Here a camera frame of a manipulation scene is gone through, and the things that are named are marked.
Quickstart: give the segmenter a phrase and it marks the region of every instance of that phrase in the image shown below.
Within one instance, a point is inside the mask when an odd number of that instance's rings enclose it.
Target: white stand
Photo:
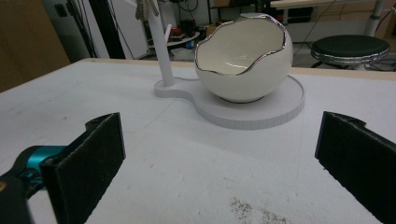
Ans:
[[[208,91],[200,80],[173,78],[160,17],[150,11],[148,24],[160,63],[163,80],[155,84],[158,97],[190,100],[198,113],[221,127],[237,130],[272,128],[294,119],[304,107],[304,88],[287,77],[270,94],[246,104],[227,102]]]

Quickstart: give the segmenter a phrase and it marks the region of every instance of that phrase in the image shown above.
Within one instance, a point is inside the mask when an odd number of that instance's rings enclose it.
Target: background desk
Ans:
[[[196,77],[174,63],[176,77]],[[183,99],[162,99],[158,65],[86,60],[0,94],[0,174],[25,148],[68,145],[98,116],[121,114],[126,160],[88,223],[378,223],[314,158],[324,110],[396,139],[394,73],[292,69],[306,89],[294,120],[224,129]],[[29,201],[55,223],[46,191]]]

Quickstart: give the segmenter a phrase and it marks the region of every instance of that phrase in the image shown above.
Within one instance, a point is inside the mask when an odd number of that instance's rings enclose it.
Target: black chair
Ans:
[[[366,63],[373,63],[388,55],[389,43],[368,35],[334,35],[314,42],[311,55],[319,60],[312,65],[316,68],[323,63],[338,68],[352,66],[365,70]]]

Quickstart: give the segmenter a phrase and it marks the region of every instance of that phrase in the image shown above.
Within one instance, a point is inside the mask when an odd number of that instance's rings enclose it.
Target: gray floor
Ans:
[[[310,53],[310,45],[309,44],[294,44],[294,56],[293,56],[293,67],[311,67],[313,64],[317,63],[318,60],[313,58]],[[182,51],[177,52],[177,49],[170,50],[169,57],[171,61],[180,61],[180,62],[193,62],[193,49],[183,49]],[[144,60],[157,60],[155,52],[151,52],[149,56],[143,58]],[[333,66],[322,64],[318,68],[322,69],[336,69]],[[396,52],[391,52],[387,57],[383,60],[365,65],[366,70],[373,71],[396,71]]]

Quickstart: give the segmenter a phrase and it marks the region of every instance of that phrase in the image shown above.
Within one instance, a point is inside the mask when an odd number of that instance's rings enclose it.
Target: wavy rim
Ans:
[[[220,72],[217,72],[217,71],[213,71],[213,70],[205,70],[205,69],[202,69],[201,66],[198,64],[198,60],[197,60],[198,49],[201,47],[201,45],[203,45],[204,43],[206,43],[207,41],[209,41],[210,38],[211,38],[221,27],[223,27],[223,26],[228,26],[228,25],[232,25],[232,24],[234,24],[234,23],[236,23],[236,22],[241,21],[241,19],[254,19],[254,20],[262,20],[262,19],[265,19],[265,20],[273,21],[273,22],[275,23],[275,25],[277,25],[280,29],[283,30],[283,44],[282,44],[282,47],[280,47],[280,48],[277,49],[277,50],[269,51],[269,52],[267,52],[267,53],[262,54],[262,55],[261,55],[260,57],[258,57],[247,69],[245,69],[243,72],[241,72],[241,73],[239,73],[239,74],[236,74],[236,75],[223,74],[223,73],[220,73]],[[249,14],[249,13],[243,13],[243,14],[241,14],[241,15],[239,16],[239,18],[238,18],[236,21],[228,21],[228,22],[222,23],[219,27],[217,27],[217,28],[215,29],[215,31],[214,31],[210,36],[208,36],[208,37],[205,38],[203,41],[201,41],[201,42],[199,42],[199,43],[197,44],[197,47],[196,47],[196,50],[195,50],[195,53],[194,53],[195,65],[196,65],[196,67],[197,67],[199,70],[201,70],[201,71],[212,72],[212,73],[216,73],[216,74],[221,75],[221,76],[240,76],[240,75],[243,75],[243,74],[245,74],[246,72],[250,71],[250,70],[253,68],[253,66],[254,66],[257,62],[259,62],[261,59],[265,58],[266,56],[269,56],[269,55],[271,55],[271,54],[278,53],[278,52],[280,52],[281,50],[283,50],[283,49],[286,47],[286,40],[287,40],[287,31],[286,31],[285,26],[284,26],[282,23],[280,23],[279,21],[277,21],[276,19],[274,19],[272,16],[270,16],[270,15],[268,15],[268,14],[263,14],[263,13],[250,13],[250,14]]]

